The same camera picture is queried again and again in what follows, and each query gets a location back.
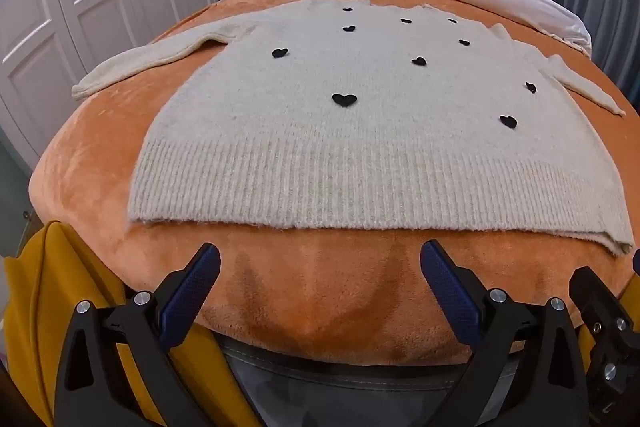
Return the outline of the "cream knit sweater black hearts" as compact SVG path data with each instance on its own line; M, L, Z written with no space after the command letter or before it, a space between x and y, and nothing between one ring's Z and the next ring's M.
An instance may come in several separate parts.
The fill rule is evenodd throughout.
M146 132L131 219L534 231L618 255L634 245L620 174L576 100L617 104L501 25L300 0L122 52L73 95L209 41L220 52Z

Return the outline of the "mustard yellow garment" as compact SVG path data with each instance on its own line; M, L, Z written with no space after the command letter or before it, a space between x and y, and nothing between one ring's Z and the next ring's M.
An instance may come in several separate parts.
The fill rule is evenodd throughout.
M54 421L58 362L79 301L99 308L126 303L125 285L70 225L47 223L4 269L10 298L4 314L9 374L44 425ZM219 426L259 421L235 382L213 332L195 324L169 352L198 404Z

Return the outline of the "orange plush bed blanket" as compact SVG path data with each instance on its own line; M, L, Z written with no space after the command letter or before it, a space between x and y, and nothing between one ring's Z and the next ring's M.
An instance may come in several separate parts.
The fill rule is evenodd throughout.
M202 9L164 37L227 16L297 0L224 0ZM579 95L625 187L639 242L639 115L589 58L533 29L454 0L371 0L402 8L430 4L486 26L500 23L543 54L562 55L626 112L614 116ZM631 255L603 246L525 232L273 231L204 223L142 225L127 218L129 184L156 113L220 46L157 67L86 98L42 154L29 198L42 222L70 225L128 286L155 289L203 242L219 248L222 271L198 323L234 339L287 355L349 364L458 363L466 358L419 267L422 244L435 237L487 287L524 303L560 296L591 265L619 294L634 275Z

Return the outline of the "dark grey bed frame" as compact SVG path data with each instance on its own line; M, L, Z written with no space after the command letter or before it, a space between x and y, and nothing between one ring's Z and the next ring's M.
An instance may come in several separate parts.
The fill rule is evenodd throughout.
M215 339L264 426L423 426L464 369L326 363Z

